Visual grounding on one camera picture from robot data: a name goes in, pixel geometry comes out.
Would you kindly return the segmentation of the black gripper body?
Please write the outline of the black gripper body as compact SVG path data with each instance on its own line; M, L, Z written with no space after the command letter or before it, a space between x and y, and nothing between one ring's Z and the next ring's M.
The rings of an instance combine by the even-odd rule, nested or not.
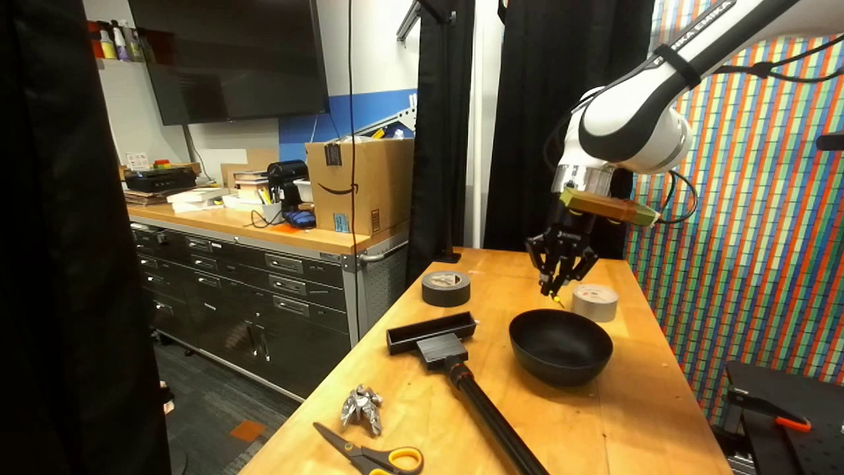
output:
M598 253L590 247L593 224L593 213L575 213L567 206L556 204L546 220L546 226L525 241L532 267L593 267L598 262Z

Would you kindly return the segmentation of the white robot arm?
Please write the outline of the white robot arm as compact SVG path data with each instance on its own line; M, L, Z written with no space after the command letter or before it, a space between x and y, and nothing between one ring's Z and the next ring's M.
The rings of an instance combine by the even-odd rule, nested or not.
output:
M584 280L598 262L590 247L597 220L652 226L663 217L630 197L612 196L612 175L670 172L692 148L688 122L672 100L751 40L795 32L812 18L812 0L721 0L672 41L660 44L630 73L589 90L567 115L552 193L556 206L543 231L525 247L543 296Z

